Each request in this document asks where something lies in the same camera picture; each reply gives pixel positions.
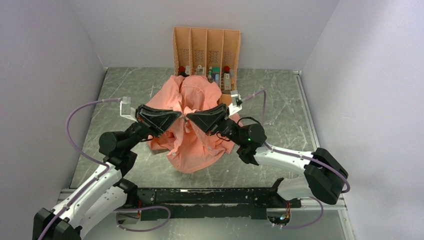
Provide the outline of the pink zip-up jacket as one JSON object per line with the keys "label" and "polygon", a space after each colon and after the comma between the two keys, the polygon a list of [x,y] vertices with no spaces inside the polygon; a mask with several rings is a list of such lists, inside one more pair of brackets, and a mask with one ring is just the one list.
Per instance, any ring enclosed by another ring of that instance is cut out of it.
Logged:
{"label": "pink zip-up jacket", "polygon": [[151,100],[148,107],[181,112],[182,115],[160,137],[147,144],[151,150],[168,149],[167,158],[182,173],[193,173],[231,153],[235,143],[216,135],[208,136],[186,119],[188,113],[209,110],[218,105],[221,89],[205,76],[188,77],[172,75]]}

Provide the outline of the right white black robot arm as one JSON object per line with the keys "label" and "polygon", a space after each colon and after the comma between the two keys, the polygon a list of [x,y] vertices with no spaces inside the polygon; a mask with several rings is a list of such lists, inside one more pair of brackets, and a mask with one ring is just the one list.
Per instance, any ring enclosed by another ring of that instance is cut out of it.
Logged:
{"label": "right white black robot arm", "polygon": [[235,143],[237,154],[245,164],[271,166],[296,174],[295,178],[280,178],[274,183],[270,202],[282,207],[298,198],[315,198],[335,205],[341,194],[351,189],[348,172],[325,148],[314,151],[296,151],[267,143],[264,127],[250,117],[253,123],[241,126],[230,118],[230,109],[224,103],[209,110],[188,113],[186,117],[208,136],[217,135]]}

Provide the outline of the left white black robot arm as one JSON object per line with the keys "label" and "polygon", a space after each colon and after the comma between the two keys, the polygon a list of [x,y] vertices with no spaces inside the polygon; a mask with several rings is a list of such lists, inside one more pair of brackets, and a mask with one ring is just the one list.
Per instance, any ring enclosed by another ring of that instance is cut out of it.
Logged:
{"label": "left white black robot arm", "polygon": [[103,161],[97,161],[95,172],[70,196],[51,210],[42,208],[35,214],[32,239],[82,240],[115,210],[128,211],[138,203],[138,186],[124,178],[137,159],[132,148],[160,137],[182,114],[144,104],[132,108],[124,98],[120,99],[119,114],[133,123],[125,131],[100,136]]}

